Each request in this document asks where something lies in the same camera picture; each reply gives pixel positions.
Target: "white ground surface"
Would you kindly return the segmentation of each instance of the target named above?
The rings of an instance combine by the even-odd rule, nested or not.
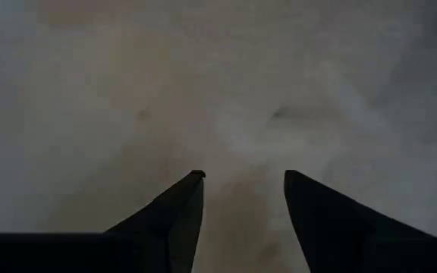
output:
[[[437,1],[0,0],[0,231],[103,231],[191,169],[198,272],[304,271],[302,171],[437,235]]]

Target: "blurry background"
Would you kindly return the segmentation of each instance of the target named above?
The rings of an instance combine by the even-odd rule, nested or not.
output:
[[[0,0],[0,231],[203,169],[196,271],[305,271],[287,168],[437,235],[436,0]]]

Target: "gray haze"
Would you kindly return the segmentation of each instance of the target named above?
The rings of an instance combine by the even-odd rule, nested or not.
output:
[[[437,1],[0,0],[0,231],[203,169],[196,271],[300,271],[287,168],[437,235]]]

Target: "dark spot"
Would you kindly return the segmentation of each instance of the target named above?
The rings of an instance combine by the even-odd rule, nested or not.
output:
[[[280,119],[285,118],[291,113],[291,109],[289,107],[283,106],[278,108],[274,113],[271,115],[271,119]]]
[[[278,255],[279,255],[279,245],[278,245],[278,243],[268,243],[259,252],[259,255],[257,256],[257,261],[265,262],[265,261],[274,259]]]
[[[151,117],[151,114],[147,110],[141,110],[137,113],[138,121],[147,121]]]

